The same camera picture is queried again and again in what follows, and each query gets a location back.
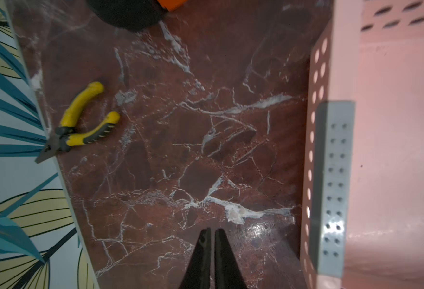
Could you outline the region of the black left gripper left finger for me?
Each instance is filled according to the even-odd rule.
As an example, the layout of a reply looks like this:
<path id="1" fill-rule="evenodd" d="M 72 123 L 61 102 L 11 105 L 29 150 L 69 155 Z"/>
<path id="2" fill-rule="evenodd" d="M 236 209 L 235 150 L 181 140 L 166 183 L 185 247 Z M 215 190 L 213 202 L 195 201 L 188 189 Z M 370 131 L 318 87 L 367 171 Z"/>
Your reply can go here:
<path id="1" fill-rule="evenodd" d="M 179 289 L 209 289 L 211 264 L 212 232 L 207 228 L 199 234 Z"/>

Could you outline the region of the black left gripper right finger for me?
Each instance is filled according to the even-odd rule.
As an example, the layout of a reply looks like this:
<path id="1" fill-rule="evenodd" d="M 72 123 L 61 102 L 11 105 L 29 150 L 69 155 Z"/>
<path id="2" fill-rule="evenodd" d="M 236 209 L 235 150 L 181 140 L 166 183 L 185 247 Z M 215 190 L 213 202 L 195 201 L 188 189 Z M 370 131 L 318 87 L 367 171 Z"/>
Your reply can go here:
<path id="1" fill-rule="evenodd" d="M 247 289 L 230 242 L 223 229 L 214 235 L 215 289 Z"/>

